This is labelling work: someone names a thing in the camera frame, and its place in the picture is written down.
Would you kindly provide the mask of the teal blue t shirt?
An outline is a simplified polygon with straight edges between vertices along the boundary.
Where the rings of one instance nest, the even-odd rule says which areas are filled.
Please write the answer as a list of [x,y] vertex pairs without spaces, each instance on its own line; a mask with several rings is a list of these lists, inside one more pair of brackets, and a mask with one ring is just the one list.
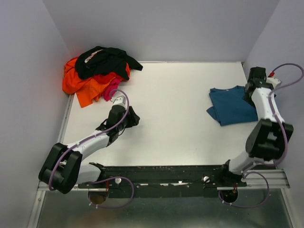
[[206,112],[220,126],[256,122],[256,109],[243,99],[244,95],[243,86],[237,85],[230,89],[212,88],[209,91],[212,107]]

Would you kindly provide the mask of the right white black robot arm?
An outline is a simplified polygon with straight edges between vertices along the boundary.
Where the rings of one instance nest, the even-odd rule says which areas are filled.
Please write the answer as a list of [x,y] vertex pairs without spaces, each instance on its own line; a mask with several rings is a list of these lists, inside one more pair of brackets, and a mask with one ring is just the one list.
[[280,82],[263,67],[249,71],[245,86],[245,101],[256,109],[258,122],[245,144],[245,150],[221,167],[218,180],[224,186],[239,182],[242,175],[257,165],[273,166],[283,158],[294,128],[285,123],[276,102],[274,90]]

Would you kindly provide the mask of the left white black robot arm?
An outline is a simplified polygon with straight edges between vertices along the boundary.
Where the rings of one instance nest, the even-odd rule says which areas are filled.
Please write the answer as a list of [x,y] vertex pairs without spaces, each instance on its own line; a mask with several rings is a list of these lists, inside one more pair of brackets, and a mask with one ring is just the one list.
[[95,131],[79,142],[64,145],[57,142],[51,148],[38,179],[48,184],[52,190],[67,194],[78,183],[90,182],[94,187],[102,187],[105,183],[103,166],[91,162],[82,166],[82,161],[94,152],[108,147],[126,128],[139,124],[140,117],[130,106],[113,105],[108,118]]

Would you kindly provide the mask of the magenta pink t shirt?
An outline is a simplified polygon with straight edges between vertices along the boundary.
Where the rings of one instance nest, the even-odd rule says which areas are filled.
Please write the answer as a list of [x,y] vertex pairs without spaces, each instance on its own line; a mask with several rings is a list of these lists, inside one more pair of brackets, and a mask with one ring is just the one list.
[[105,101],[110,101],[112,95],[116,92],[116,89],[118,88],[119,84],[121,83],[121,80],[118,78],[114,78],[110,84],[104,89],[102,93],[102,97]]

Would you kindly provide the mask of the orange t shirt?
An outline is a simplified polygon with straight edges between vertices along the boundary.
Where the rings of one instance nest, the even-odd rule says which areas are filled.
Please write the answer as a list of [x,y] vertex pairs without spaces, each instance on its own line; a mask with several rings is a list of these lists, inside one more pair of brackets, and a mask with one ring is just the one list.
[[80,79],[75,71],[75,62],[78,57],[69,60],[64,67],[64,77],[62,89],[68,94],[76,94],[82,108],[91,105],[94,101],[99,101],[104,89],[110,84],[99,84],[93,77]]

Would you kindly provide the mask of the red t shirt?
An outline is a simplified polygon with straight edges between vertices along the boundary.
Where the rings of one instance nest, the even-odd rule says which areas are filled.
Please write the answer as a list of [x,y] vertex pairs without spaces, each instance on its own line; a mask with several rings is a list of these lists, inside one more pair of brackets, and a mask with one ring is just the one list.
[[99,84],[108,84],[114,79],[119,79],[120,81],[124,81],[124,79],[115,72],[110,72],[107,75],[94,75],[93,79]]

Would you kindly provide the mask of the black t shirt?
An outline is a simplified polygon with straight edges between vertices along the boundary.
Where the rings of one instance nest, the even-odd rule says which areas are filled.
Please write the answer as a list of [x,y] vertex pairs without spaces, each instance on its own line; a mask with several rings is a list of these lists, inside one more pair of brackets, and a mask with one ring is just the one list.
[[142,69],[143,66],[126,51],[114,47],[96,46],[81,54],[75,62],[75,71],[83,80],[115,73],[121,80],[128,81],[130,70]]

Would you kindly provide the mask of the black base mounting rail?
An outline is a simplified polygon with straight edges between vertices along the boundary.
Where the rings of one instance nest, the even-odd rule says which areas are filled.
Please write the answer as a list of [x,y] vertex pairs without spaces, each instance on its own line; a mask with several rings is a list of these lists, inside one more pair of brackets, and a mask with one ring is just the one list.
[[103,166],[60,165],[49,181],[51,171],[42,178],[52,188],[63,194],[75,186],[89,192],[101,192],[106,188],[110,198],[216,198],[223,191],[226,199],[237,196],[237,191],[251,186],[265,186],[261,174],[274,170],[253,170],[249,174],[236,175],[224,165],[191,166]]

